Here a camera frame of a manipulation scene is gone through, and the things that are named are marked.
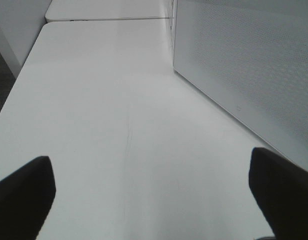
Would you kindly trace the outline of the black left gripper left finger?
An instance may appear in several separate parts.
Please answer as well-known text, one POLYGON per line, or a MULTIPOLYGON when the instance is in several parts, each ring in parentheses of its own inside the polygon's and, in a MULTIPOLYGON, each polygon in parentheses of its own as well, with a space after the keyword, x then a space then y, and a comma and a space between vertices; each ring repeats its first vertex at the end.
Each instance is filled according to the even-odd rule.
POLYGON ((34 240, 56 196, 51 160, 39 156, 0 181, 0 240, 34 240))

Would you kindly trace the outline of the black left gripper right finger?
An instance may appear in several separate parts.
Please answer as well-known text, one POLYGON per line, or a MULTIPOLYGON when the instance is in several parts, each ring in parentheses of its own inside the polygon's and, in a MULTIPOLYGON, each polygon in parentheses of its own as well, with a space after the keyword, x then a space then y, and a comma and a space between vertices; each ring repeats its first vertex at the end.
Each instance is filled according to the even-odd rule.
POLYGON ((255 147, 248 185, 277 240, 308 240, 308 171, 255 147))

